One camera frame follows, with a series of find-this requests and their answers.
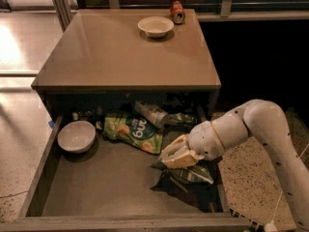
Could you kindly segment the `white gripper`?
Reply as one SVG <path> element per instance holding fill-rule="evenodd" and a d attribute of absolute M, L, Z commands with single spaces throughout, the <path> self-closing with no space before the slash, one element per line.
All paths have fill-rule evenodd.
<path fill-rule="evenodd" d="M 195 126 L 188 137 L 180 135 L 160 155 L 161 162 L 168 168 L 187 168 L 199 160 L 215 160 L 225 149 L 210 121 Z"/>

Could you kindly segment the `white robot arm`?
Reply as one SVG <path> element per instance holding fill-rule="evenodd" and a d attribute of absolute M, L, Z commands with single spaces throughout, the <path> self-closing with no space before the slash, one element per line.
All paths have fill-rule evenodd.
<path fill-rule="evenodd" d="M 309 232 L 309 170 L 296 152 L 284 111 L 272 101 L 251 100 L 176 138 L 159 157 L 168 168 L 215 160 L 255 137 L 266 149 L 289 204 L 297 232 Z"/>

